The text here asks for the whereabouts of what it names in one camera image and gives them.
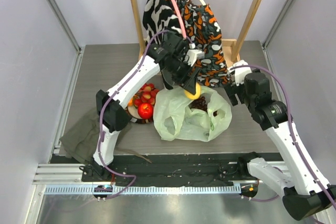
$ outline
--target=gray table surface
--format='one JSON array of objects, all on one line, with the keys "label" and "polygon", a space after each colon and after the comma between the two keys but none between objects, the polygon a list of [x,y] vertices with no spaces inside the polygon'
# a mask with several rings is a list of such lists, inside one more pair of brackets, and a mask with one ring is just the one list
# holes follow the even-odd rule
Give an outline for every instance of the gray table surface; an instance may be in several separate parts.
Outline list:
[{"label": "gray table surface", "polygon": [[[269,199],[276,194],[260,184],[256,196]],[[46,195],[37,221],[39,224],[295,224],[285,210],[281,198],[274,201],[253,202],[239,195],[130,195],[115,199],[93,201],[91,195]]]},{"label": "gray table surface", "polygon": [[[133,68],[138,55],[138,44],[86,46],[65,131],[95,106],[98,90],[108,90]],[[240,57],[248,63],[267,67],[259,41],[246,41]],[[163,87],[161,76],[155,76],[151,82],[159,88]],[[224,89],[216,90],[228,101]],[[251,119],[244,105],[232,107],[232,114],[230,127],[208,143],[164,141],[153,124],[130,123],[118,139],[118,146],[140,154],[278,152],[273,142]]]}]

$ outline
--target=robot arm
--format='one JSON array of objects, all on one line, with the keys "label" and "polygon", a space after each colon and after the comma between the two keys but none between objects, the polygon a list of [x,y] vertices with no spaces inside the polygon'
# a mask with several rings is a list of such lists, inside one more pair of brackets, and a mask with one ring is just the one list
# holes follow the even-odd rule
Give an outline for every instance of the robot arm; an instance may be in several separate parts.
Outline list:
[{"label": "robot arm", "polygon": [[[186,91],[195,94],[198,70],[193,70],[197,59],[203,58],[204,52],[188,45],[181,37],[168,33],[162,45],[151,44],[148,55],[142,56],[134,68],[107,92],[98,91],[96,95],[97,112],[100,115],[106,101],[113,95],[103,113],[104,140],[100,144],[100,154],[106,165],[113,161],[113,151],[120,131],[126,127],[130,117],[124,110],[136,92],[160,70],[167,69],[172,79]],[[98,154],[98,147],[93,155],[98,165],[103,165]]]},{"label": "robot arm", "polygon": [[[236,66],[247,65],[240,61]],[[323,186],[335,200],[336,185],[329,181],[316,167],[314,161],[303,145],[293,120],[288,122],[287,107],[280,101],[271,98],[269,79],[260,71],[251,71],[249,67],[237,68],[233,73],[234,83],[226,87],[226,92],[233,105],[238,104],[236,95],[244,103],[255,122],[274,142],[283,161],[287,165],[291,177],[268,165],[256,153],[249,153],[238,160],[240,172],[262,180],[280,197],[286,210],[296,219],[301,220],[331,206],[330,200],[321,189]],[[289,123],[293,128],[296,143],[292,141]],[[307,163],[302,159],[296,145]],[[308,166],[317,174],[314,179]]]}]

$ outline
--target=plastic bag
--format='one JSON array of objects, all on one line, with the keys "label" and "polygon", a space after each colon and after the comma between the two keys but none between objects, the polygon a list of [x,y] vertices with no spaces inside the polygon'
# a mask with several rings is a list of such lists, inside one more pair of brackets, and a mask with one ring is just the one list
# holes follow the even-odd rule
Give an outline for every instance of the plastic bag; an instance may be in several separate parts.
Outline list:
[{"label": "plastic bag", "polygon": [[157,93],[153,119],[163,140],[179,138],[208,142],[229,127],[232,119],[229,103],[211,88],[202,86],[201,92],[208,105],[207,112],[190,109],[188,105],[193,100],[185,96],[181,87]]}]

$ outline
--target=wooden post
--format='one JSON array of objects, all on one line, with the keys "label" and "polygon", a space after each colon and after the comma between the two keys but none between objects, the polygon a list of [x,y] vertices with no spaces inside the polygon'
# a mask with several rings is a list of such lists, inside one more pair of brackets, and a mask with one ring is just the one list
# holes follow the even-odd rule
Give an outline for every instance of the wooden post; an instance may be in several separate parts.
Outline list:
[{"label": "wooden post", "polygon": [[145,50],[145,41],[143,40],[142,35],[142,26],[141,26],[141,20],[140,20],[140,14],[139,14],[139,8],[138,8],[138,1],[137,0],[131,0],[133,15],[134,15],[134,21],[136,26],[136,33],[138,34],[138,40],[140,45],[140,54],[143,54]]},{"label": "wooden post", "polygon": [[237,56],[239,54],[239,51],[241,49],[241,46],[243,45],[243,42],[246,38],[246,35],[248,33],[248,30],[252,24],[252,21],[257,13],[258,7],[260,5],[261,0],[253,0],[252,4],[250,6],[250,9],[247,13],[246,19],[244,21],[243,27],[239,33],[237,43],[233,48],[233,53],[232,53],[232,62],[235,63],[237,62]]}]

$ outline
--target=apple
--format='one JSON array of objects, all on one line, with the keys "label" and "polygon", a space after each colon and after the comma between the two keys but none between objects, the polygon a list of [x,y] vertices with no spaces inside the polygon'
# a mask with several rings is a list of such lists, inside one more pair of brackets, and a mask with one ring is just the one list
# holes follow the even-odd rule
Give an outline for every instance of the apple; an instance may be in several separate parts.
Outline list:
[{"label": "apple", "polygon": [[149,103],[142,103],[138,107],[138,114],[142,119],[149,119],[153,116],[154,108]]},{"label": "apple", "polygon": [[154,90],[151,91],[151,97],[153,97],[153,98],[156,97],[156,92]]},{"label": "apple", "polygon": [[148,103],[150,103],[151,105],[155,104],[155,98],[151,97],[150,99],[148,99]]},{"label": "apple", "polygon": [[142,97],[144,97],[146,100],[148,100],[151,97],[151,94],[148,91],[144,91],[142,93]]},{"label": "apple", "polygon": [[133,101],[133,104],[134,104],[135,107],[139,107],[142,104],[142,101],[140,99],[135,99]]},{"label": "apple", "polygon": [[154,84],[149,83],[148,86],[151,87],[152,90],[154,89]]},{"label": "apple", "polygon": [[146,86],[143,88],[143,91],[147,91],[150,92],[152,90],[152,88],[150,86]]}]

